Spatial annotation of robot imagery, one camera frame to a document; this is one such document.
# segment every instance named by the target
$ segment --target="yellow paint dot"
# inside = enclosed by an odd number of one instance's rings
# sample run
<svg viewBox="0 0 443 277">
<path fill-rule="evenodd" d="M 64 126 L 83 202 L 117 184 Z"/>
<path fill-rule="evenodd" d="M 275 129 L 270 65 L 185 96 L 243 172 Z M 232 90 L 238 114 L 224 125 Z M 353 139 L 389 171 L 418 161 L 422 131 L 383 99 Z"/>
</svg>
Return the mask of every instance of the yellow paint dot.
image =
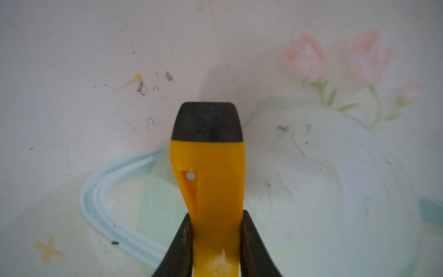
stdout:
<svg viewBox="0 0 443 277">
<path fill-rule="evenodd" d="M 134 81 L 136 81 L 136 82 L 140 82 L 142 79 L 143 79 L 143 77 L 141 76 L 140 73 L 137 73 L 137 74 L 134 76 Z"/>
</svg>

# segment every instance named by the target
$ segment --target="yellow cross mark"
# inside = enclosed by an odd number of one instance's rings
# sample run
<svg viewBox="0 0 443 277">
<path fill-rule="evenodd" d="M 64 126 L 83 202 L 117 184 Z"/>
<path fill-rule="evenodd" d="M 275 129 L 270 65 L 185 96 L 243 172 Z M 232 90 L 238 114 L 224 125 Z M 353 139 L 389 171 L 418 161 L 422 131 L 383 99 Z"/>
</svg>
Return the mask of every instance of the yellow cross mark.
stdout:
<svg viewBox="0 0 443 277">
<path fill-rule="evenodd" d="M 42 257 L 42 261 L 45 264 L 49 263 L 51 254 L 57 255 L 57 256 L 59 256 L 61 258 L 65 257 L 65 253 L 60 252 L 60 251 L 55 250 L 54 248 L 52 248 L 53 244 L 54 244 L 54 235 L 51 235 L 49 237 L 49 243 L 48 243 L 47 246 L 43 242 L 41 242 L 41 241 L 38 241 L 38 242 L 35 243 L 35 247 L 38 250 L 44 250 L 45 251 L 45 254 Z"/>
</svg>

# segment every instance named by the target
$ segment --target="green stem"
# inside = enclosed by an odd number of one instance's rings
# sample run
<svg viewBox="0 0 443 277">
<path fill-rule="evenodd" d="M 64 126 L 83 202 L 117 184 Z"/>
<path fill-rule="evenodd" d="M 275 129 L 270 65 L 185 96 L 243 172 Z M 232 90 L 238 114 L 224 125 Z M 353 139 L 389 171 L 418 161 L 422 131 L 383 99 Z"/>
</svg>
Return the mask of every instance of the green stem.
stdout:
<svg viewBox="0 0 443 277">
<path fill-rule="evenodd" d="M 377 124 L 379 124 L 383 121 L 383 119 L 381 118 L 381 116 L 383 115 L 383 105 L 381 103 L 380 97 L 377 94 L 377 90 L 376 90 L 375 86 L 369 86 L 369 89 L 371 90 L 371 94 L 372 94 L 372 96 L 374 96 L 375 102 L 377 104 L 377 113 L 375 115 L 374 122 L 372 122 L 372 124 L 369 126 L 369 129 L 372 129 Z"/>
<path fill-rule="evenodd" d="M 325 103 L 325 94 L 324 94 L 324 91 L 325 91 L 325 88 L 322 88 L 321 90 L 319 90 L 319 93 L 320 93 L 320 102 L 321 102 L 322 104 Z"/>
<path fill-rule="evenodd" d="M 318 79 L 316 82 L 312 82 L 311 85 L 319 91 L 320 94 L 320 103 L 325 104 L 325 88 L 327 85 L 327 81 L 325 83 L 322 82 L 321 79 Z"/>
</svg>

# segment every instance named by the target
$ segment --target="pink flower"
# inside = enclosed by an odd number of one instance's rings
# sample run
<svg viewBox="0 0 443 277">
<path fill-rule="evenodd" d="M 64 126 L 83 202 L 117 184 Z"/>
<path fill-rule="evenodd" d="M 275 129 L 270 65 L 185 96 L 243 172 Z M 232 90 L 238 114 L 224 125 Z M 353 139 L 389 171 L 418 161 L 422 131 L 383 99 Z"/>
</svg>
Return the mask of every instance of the pink flower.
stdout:
<svg viewBox="0 0 443 277">
<path fill-rule="evenodd" d="M 325 72 L 326 60 L 323 50 L 310 35 L 304 34 L 299 40 L 292 40 L 285 58 L 295 75 L 305 81 L 315 82 Z"/>
<path fill-rule="evenodd" d="M 417 82 L 409 82 L 398 90 L 399 105 L 416 102 L 423 86 Z"/>
<path fill-rule="evenodd" d="M 376 29 L 355 36 L 349 66 L 355 79 L 365 86 L 375 85 L 381 80 L 392 59 L 391 47 L 380 49 L 380 33 Z"/>
</svg>

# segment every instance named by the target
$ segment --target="scratch mark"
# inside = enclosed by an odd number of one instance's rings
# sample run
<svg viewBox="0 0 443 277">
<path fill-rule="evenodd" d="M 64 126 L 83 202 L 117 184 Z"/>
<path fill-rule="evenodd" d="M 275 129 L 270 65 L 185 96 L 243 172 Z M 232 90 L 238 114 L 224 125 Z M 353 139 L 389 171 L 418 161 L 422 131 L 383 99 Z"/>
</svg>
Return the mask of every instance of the scratch mark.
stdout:
<svg viewBox="0 0 443 277">
<path fill-rule="evenodd" d="M 137 92 L 141 93 L 141 90 L 143 89 L 143 87 L 144 87 L 144 83 L 143 83 L 143 79 L 142 79 L 142 80 L 140 80 L 140 84 L 139 84 L 139 86 L 137 88 Z"/>
<path fill-rule="evenodd" d="M 152 117 L 148 117 L 146 119 L 146 126 L 145 126 L 145 128 L 149 129 L 149 127 L 151 127 L 154 124 L 155 124 L 154 119 Z"/>
<path fill-rule="evenodd" d="M 108 48 L 114 40 L 117 39 L 117 37 L 129 26 L 129 24 L 124 25 L 114 36 L 111 37 L 106 43 L 103 44 L 103 46 L 99 47 L 97 52 L 103 52 L 106 48 Z"/>
<path fill-rule="evenodd" d="M 291 190 L 284 184 L 280 171 L 277 171 L 277 173 L 278 173 L 278 180 L 279 180 L 281 187 L 289 194 L 289 196 L 292 198 L 292 201 L 295 202 L 295 197 L 294 197 L 294 195 L 292 195 Z"/>
<path fill-rule="evenodd" d="M 266 191 L 268 192 L 268 197 L 269 197 L 269 212 L 272 214 L 272 212 L 274 210 L 274 202 L 272 201 L 272 192 L 271 192 L 270 181 L 271 181 L 270 179 L 266 179 L 266 182 L 268 183 Z"/>
<path fill-rule="evenodd" d="M 158 61 L 160 60 L 160 58 L 163 57 L 164 53 L 166 52 L 166 49 L 169 48 L 169 45 L 171 44 L 172 38 L 174 37 L 174 30 L 171 31 L 171 37 L 169 38 L 168 42 L 166 43 L 166 46 L 163 47 L 162 52 L 160 53 L 160 55 L 156 56 L 155 62 L 149 67 L 148 72 L 151 72 L 151 70 L 157 65 Z"/>
<path fill-rule="evenodd" d="M 120 91 L 120 90 L 124 89 L 125 87 L 129 86 L 133 82 L 140 82 L 141 80 L 143 80 L 143 76 L 140 73 L 137 73 L 137 74 L 135 74 L 134 78 L 132 78 L 132 80 L 124 82 L 123 84 L 121 84 L 117 88 L 111 90 L 111 92 L 115 93 L 115 92 Z"/>
</svg>

